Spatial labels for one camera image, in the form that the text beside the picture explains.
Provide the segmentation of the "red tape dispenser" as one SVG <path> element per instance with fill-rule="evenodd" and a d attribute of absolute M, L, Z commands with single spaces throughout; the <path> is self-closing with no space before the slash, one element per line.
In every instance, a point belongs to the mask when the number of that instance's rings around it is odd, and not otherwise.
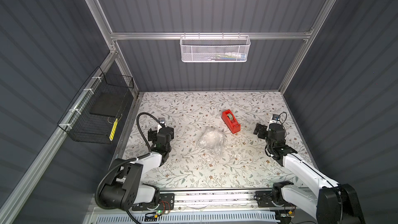
<path fill-rule="evenodd" d="M 241 126 L 231 110 L 224 111 L 221 118 L 233 134 L 240 131 Z"/>

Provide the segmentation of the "clear bubble wrap sheet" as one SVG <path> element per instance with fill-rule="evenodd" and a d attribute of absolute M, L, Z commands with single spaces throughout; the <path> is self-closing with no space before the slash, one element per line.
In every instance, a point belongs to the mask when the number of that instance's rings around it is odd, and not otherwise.
<path fill-rule="evenodd" d="M 214 127 L 206 127 L 198 141 L 198 144 L 211 151 L 213 154 L 221 156 L 223 152 L 224 139 L 225 135 L 221 130 Z"/>

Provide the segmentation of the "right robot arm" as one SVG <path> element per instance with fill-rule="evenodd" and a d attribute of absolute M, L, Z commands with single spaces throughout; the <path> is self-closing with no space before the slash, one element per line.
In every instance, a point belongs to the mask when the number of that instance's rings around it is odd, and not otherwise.
<path fill-rule="evenodd" d="M 269 196 L 272 204 L 297 206 L 320 224 L 365 223 L 354 188 L 338 183 L 307 163 L 287 145 L 285 134 L 285 127 L 278 121 L 268 126 L 258 123 L 254 130 L 254 135 L 266 141 L 266 155 L 297 176 L 309 191 L 288 180 L 274 183 Z"/>

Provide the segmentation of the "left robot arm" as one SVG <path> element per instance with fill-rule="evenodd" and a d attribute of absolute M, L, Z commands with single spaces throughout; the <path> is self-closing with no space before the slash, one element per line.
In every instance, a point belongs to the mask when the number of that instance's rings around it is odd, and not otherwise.
<path fill-rule="evenodd" d="M 137 158 L 114 160 L 94 194 L 96 204 L 102 209 L 123 211 L 138 205 L 157 207 L 160 202 L 159 188 L 142 183 L 141 178 L 165 164 L 173 139 L 174 129 L 162 127 L 155 134 L 151 152 Z"/>

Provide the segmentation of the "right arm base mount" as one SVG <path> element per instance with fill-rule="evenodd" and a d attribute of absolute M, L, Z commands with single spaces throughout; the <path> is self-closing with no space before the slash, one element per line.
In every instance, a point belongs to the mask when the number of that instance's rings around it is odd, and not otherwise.
<path fill-rule="evenodd" d="M 280 203 L 276 203 L 276 201 L 272 198 L 271 190 L 259 190 L 255 191 L 254 200 L 257 202 L 258 207 L 282 207 L 282 208 L 295 208 L 295 205 L 288 203 L 286 201 L 282 201 Z"/>

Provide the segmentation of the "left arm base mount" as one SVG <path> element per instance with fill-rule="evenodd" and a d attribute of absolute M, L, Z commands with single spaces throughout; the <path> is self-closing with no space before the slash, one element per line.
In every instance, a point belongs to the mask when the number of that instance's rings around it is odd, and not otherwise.
<path fill-rule="evenodd" d="M 132 211 L 170 211 L 174 209 L 175 194 L 159 194 L 154 202 L 133 205 Z"/>

